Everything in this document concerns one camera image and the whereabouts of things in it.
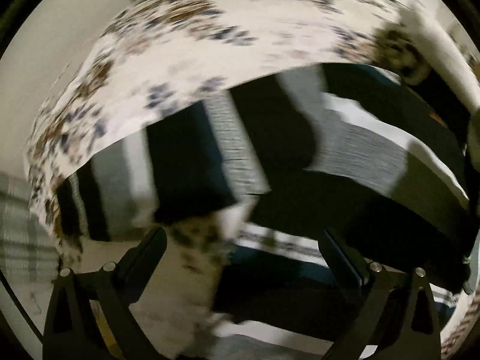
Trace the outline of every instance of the floral pattern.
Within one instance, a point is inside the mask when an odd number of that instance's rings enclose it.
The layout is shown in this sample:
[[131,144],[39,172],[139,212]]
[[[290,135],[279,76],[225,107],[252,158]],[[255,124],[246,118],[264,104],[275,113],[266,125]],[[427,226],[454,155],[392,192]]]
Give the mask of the floral pattern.
[[58,247],[57,186],[96,152],[195,101],[316,62],[375,63],[390,0],[139,0],[106,28],[27,143],[31,209]]

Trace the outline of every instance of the silver bolt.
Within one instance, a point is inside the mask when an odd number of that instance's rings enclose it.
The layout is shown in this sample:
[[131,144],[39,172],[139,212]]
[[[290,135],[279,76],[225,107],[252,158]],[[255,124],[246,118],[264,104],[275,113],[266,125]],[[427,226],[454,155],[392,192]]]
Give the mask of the silver bolt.
[[109,262],[106,262],[104,265],[103,265],[103,270],[105,272],[111,272],[115,269],[115,266],[116,264],[113,262],[113,261],[109,261]]
[[382,265],[378,262],[372,262],[370,264],[370,269],[374,272],[380,272],[382,270]]
[[416,273],[418,276],[420,276],[421,278],[423,278],[423,276],[426,275],[425,270],[424,270],[423,268],[420,268],[420,267],[415,268],[415,273]]
[[69,274],[70,274],[70,268],[63,268],[63,269],[60,271],[60,276],[61,276],[62,278],[66,278]]

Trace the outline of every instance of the screw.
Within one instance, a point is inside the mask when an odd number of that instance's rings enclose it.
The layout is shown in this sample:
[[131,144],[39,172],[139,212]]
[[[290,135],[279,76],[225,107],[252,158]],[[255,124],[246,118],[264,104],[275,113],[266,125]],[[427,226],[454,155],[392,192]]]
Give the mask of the screw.
[[62,278],[66,278],[69,274],[70,274],[70,268],[63,268],[63,269],[60,271],[60,276],[61,276]]
[[106,262],[104,265],[103,265],[103,270],[105,272],[111,272],[115,269],[116,267],[116,264],[113,262],[113,261],[110,261],[110,262]]
[[424,270],[423,268],[420,268],[420,267],[415,268],[415,273],[416,273],[418,276],[420,276],[421,278],[423,278],[423,276],[426,275],[425,270]]
[[378,262],[372,262],[370,264],[370,269],[374,272],[380,272],[382,270],[382,265]]

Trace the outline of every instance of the metal pin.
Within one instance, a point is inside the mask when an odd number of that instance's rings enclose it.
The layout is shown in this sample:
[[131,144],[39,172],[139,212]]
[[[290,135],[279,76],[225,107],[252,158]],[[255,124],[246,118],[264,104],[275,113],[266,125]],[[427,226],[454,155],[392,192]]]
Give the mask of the metal pin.
[[374,272],[380,272],[382,270],[382,265],[378,262],[372,262],[370,264],[370,269]]
[[425,270],[424,270],[423,268],[420,268],[420,267],[415,268],[415,273],[416,273],[418,276],[420,276],[421,278],[423,278],[423,276],[426,275]]
[[117,264],[115,264],[113,261],[109,261],[109,262],[106,262],[104,265],[103,265],[103,270],[105,272],[111,272],[115,269]]
[[69,274],[70,274],[70,268],[63,268],[63,269],[60,271],[60,276],[61,276],[62,278],[66,278]]

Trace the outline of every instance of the curtain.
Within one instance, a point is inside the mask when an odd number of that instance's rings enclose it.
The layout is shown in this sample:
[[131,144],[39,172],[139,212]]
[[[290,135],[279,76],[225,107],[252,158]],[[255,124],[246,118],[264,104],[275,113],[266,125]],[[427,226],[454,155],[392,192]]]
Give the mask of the curtain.
[[0,269],[11,284],[57,276],[58,253],[30,214],[29,195],[26,181],[0,174]]

